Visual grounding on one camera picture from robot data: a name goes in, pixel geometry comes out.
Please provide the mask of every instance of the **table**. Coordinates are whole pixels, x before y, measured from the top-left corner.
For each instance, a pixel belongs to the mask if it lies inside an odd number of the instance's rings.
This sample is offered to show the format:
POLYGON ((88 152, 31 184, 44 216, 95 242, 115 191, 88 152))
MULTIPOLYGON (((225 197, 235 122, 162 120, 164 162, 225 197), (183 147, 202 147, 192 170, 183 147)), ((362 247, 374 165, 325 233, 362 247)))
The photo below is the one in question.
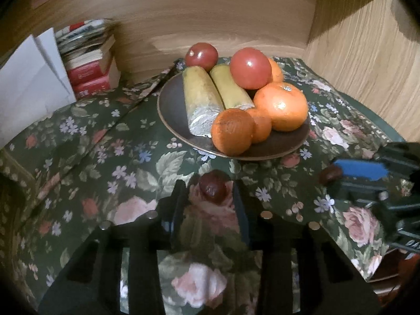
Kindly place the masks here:
MULTIPOLYGON (((240 162, 175 138, 160 121, 156 102, 159 87, 185 68, 183 60, 142 84, 121 84, 60 109, 0 151, 0 260, 34 307, 98 223, 132 221, 154 209, 177 179, 187 182, 211 169, 242 179, 266 209, 286 220, 319 222, 365 279, 373 275, 387 250, 379 222, 369 210, 332 199, 318 173, 342 154, 371 157, 389 137, 302 60, 274 59, 285 81, 302 89, 310 111, 307 141, 283 158, 240 162)), ((406 181, 390 177, 389 183, 408 192, 406 181)), ((219 305, 217 314, 253 314, 261 253, 241 242, 232 200, 211 206, 193 188, 190 201, 180 233, 184 250, 158 254, 167 314, 219 305)), ((121 277, 121 309, 127 311, 124 265, 121 277)))

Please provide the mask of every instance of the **green tablecloth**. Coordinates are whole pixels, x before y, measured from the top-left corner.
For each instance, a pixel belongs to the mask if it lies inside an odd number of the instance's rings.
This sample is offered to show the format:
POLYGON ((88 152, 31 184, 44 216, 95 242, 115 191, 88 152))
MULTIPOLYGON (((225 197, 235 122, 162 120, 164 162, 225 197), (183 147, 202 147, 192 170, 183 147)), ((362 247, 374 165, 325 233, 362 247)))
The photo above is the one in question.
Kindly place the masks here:
MULTIPOLYGON (((368 210, 333 200, 317 175, 343 153, 371 157, 388 137, 303 61, 275 60, 285 81, 306 95, 311 123, 302 147, 280 159, 219 158, 190 147, 165 128, 157 114, 157 95, 169 77, 184 69, 182 60, 143 84, 67 106, 3 148, 0 260, 27 299, 39 304, 99 222, 132 221, 169 195, 177 179, 188 181, 193 173, 211 169, 242 179, 251 195, 284 219, 320 222, 368 279, 387 249, 383 231, 368 210)), ((393 186, 403 193, 407 189, 404 181, 395 180, 393 186)), ((195 189, 190 200, 180 234, 184 251, 159 253, 167 313, 195 314, 221 304, 217 314, 234 309, 235 314, 253 314, 261 254, 246 251, 241 242, 232 200, 212 206, 195 189)), ((124 268, 120 291, 121 307, 127 310, 124 268)))

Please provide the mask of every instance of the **wood panel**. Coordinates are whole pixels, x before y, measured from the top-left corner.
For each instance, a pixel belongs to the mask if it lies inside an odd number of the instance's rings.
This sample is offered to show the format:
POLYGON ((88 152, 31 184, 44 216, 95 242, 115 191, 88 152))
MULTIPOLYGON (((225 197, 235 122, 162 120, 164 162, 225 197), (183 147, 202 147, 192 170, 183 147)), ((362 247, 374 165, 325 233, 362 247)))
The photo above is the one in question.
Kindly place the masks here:
POLYGON ((398 0, 318 0, 304 60, 404 138, 419 141, 419 40, 398 0))
POLYGON ((0 53, 53 26, 112 18, 116 58, 136 80, 160 72, 198 41, 222 56, 244 46, 266 54, 301 57, 316 0, 51 0, 35 10, 16 0, 0 20, 0 53))

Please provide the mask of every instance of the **red tomato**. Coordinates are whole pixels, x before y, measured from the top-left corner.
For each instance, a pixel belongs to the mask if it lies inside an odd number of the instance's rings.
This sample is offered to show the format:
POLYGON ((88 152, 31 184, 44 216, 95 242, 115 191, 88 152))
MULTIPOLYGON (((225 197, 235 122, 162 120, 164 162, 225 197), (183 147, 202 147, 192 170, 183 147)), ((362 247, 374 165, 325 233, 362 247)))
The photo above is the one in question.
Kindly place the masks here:
POLYGON ((186 66, 201 66, 209 72, 217 64, 219 53, 208 43, 196 43, 186 52, 186 66))
POLYGON ((233 55, 230 61, 230 73, 240 87, 256 90, 270 81, 271 65, 261 51, 245 47, 233 55))

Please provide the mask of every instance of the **orange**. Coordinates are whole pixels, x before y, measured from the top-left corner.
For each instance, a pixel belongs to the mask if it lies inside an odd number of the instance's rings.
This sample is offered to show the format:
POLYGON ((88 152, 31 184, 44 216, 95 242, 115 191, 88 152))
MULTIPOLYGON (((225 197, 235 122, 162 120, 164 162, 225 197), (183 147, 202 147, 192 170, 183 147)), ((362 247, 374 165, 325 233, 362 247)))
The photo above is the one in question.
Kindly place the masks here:
POLYGON ((293 131, 308 117, 304 94, 289 83, 268 83, 255 94, 254 105, 268 112, 277 131, 293 131))
POLYGON ((251 147, 254 121, 244 110, 227 109, 214 120, 211 138, 217 149, 227 156, 237 156, 251 147))
POLYGON ((281 67, 271 58, 268 58, 271 65, 271 79, 270 82, 281 83, 284 79, 281 67))
POLYGON ((254 120, 253 143, 265 141, 271 133, 271 117, 263 109, 250 108, 246 112, 251 115, 254 120))

